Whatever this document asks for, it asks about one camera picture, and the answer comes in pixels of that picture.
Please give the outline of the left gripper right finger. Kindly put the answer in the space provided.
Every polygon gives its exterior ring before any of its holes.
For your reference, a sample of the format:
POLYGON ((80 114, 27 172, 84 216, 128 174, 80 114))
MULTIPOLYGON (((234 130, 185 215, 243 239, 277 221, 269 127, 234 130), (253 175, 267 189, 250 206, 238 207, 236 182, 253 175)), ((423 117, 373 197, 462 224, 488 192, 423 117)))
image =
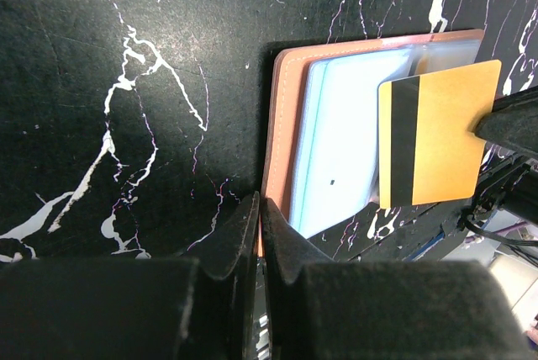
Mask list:
POLYGON ((275 359, 529 359, 477 262, 336 262, 261 206, 275 359))

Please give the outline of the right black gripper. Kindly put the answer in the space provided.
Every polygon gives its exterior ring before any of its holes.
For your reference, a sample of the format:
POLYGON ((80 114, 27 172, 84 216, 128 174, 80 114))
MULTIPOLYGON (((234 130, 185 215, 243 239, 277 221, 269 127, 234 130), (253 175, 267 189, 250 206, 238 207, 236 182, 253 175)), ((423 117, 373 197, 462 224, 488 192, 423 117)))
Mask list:
POLYGON ((494 146, 519 154, 507 156, 484 172, 462 211, 462 228, 506 246, 536 246, 536 240, 515 240, 485 230, 498 210, 527 224, 537 224, 537 86, 496 99, 492 111, 480 116, 471 132, 494 146))

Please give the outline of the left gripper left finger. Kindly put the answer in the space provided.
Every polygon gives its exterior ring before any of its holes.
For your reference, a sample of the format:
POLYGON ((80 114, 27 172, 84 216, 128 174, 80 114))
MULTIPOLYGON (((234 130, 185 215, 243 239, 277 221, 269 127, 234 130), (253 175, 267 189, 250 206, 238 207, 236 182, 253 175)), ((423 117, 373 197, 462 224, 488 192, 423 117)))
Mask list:
POLYGON ((245 359, 260 196, 181 256, 23 260, 1 271, 4 359, 245 359))

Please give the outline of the gold magnetic stripe card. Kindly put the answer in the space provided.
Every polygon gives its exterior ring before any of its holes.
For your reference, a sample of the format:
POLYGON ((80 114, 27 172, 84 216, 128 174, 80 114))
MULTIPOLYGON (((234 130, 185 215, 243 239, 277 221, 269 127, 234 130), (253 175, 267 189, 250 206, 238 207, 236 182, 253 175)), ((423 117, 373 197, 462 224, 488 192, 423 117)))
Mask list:
POLYGON ((502 63, 484 61, 382 83, 378 88, 379 205, 383 209, 468 199, 502 63))

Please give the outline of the pink leather card holder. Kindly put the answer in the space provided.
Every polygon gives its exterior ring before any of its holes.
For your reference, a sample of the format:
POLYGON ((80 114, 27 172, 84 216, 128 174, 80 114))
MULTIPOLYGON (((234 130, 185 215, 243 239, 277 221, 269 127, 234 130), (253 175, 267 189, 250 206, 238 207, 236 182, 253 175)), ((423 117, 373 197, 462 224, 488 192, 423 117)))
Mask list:
POLYGON ((304 238, 374 200, 380 84, 472 64, 480 29, 282 50, 274 62, 261 186, 304 238))

